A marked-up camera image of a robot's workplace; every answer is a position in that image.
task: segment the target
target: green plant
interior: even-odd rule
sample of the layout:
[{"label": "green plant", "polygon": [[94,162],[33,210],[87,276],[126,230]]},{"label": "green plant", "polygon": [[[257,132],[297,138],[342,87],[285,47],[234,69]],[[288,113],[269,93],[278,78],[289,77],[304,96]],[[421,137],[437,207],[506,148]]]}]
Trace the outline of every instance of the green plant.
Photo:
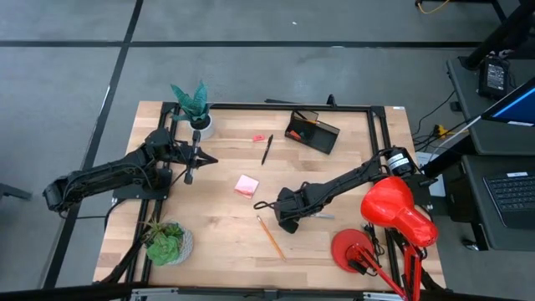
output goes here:
[{"label": "green plant", "polygon": [[157,234],[150,247],[147,248],[147,256],[155,265],[161,266],[178,258],[179,246],[178,238]]},{"label": "green plant", "polygon": [[181,109],[184,111],[183,115],[178,115],[178,112],[175,112],[176,114],[173,115],[174,120],[187,120],[193,124],[201,123],[205,120],[208,116],[210,105],[206,103],[208,92],[202,81],[199,83],[193,98],[173,84],[171,84],[171,89],[181,104]]},{"label": "green plant", "polygon": [[184,232],[173,222],[157,222],[151,219],[143,222],[150,229],[144,235],[147,256],[160,266],[177,260],[180,256]]}]

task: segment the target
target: red lamp base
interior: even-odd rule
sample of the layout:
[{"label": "red lamp base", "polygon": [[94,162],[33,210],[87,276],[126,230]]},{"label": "red lamp base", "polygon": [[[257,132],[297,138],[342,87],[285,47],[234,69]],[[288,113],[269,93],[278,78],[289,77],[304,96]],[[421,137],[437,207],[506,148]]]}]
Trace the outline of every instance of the red lamp base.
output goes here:
[{"label": "red lamp base", "polygon": [[374,248],[370,239],[361,231],[354,229],[346,229],[336,234],[331,242],[331,254],[333,259],[343,270],[357,273],[354,268],[349,266],[349,260],[354,259],[365,267],[369,267],[368,263],[363,261],[360,256],[355,256],[352,246],[357,245],[364,247],[371,254],[374,253]]}]

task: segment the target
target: wooden table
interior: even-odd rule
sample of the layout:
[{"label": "wooden table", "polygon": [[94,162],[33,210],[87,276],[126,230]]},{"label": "wooden table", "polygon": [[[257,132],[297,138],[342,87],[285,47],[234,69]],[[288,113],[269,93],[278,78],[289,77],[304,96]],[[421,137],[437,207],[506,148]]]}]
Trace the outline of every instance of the wooden table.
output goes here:
[{"label": "wooden table", "polygon": [[[161,102],[139,104],[130,135],[128,151],[137,148],[158,123]],[[385,107],[390,140],[404,146],[414,156],[414,147],[405,110]],[[303,181],[325,182],[354,169],[372,156],[366,114],[359,112],[319,112],[319,120],[340,129],[330,155],[284,137],[289,110],[211,110],[216,133],[200,147],[219,163],[204,166],[194,174],[193,184],[178,181],[164,202],[162,220],[174,220],[192,230],[194,248],[191,256],[176,266],[152,267],[149,284],[201,286],[213,288],[293,288],[341,290],[390,290],[380,277],[347,273],[331,258],[330,243],[337,232],[361,229],[364,219],[359,204],[371,184],[359,186],[336,197],[323,212],[334,220],[304,218],[295,234],[278,226],[270,209],[256,211],[258,201],[272,202],[283,187],[298,189]],[[380,124],[377,136],[382,148]],[[274,134],[266,163],[260,161],[266,141],[252,142],[254,135]],[[191,140],[191,132],[180,122],[176,138]],[[184,166],[172,165],[174,172]],[[260,181],[252,200],[233,192],[240,175]],[[94,280],[107,276],[130,247],[140,210],[140,201],[127,201],[115,208],[99,255]],[[287,262],[283,262],[262,230],[256,215],[262,217],[275,237]],[[385,233],[377,227],[380,243],[385,247]],[[436,245],[428,247],[424,268],[438,284],[444,286],[441,262]],[[141,251],[135,280],[140,279],[145,257]],[[398,253],[400,271],[403,258]],[[390,274],[388,254],[380,264]]]}]

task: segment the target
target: pen holder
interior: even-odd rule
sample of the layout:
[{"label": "pen holder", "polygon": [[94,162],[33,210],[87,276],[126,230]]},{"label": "pen holder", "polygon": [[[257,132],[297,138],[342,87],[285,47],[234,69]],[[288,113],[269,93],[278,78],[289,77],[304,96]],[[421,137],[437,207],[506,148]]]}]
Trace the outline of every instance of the pen holder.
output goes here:
[{"label": "pen holder", "polygon": [[293,110],[284,135],[315,150],[330,154],[340,129],[318,121],[318,113]]}]

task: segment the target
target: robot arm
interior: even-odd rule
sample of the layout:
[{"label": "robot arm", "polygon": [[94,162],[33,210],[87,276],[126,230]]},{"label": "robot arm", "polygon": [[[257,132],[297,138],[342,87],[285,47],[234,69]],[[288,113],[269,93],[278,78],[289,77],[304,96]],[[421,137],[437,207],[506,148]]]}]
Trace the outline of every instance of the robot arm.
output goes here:
[{"label": "robot arm", "polygon": [[[386,159],[386,166],[381,164],[382,156]],[[416,164],[405,148],[391,147],[380,150],[362,166],[324,184],[304,182],[296,191],[284,187],[279,192],[276,202],[258,202],[254,208],[272,208],[275,211],[278,225],[287,232],[295,233],[301,217],[309,217],[322,211],[335,196],[387,176],[412,176],[417,170]]]},{"label": "robot arm", "polygon": [[185,141],[174,141],[164,128],[154,130],[145,138],[145,143],[123,159],[87,171],[73,171],[56,179],[43,191],[48,209],[64,212],[87,196],[130,184],[142,185],[151,190],[166,189],[168,187],[161,184],[156,170],[159,161],[186,165],[184,182],[191,184],[193,168],[217,163],[217,159],[197,147],[200,137],[200,133],[195,131],[193,144],[188,145]]}]

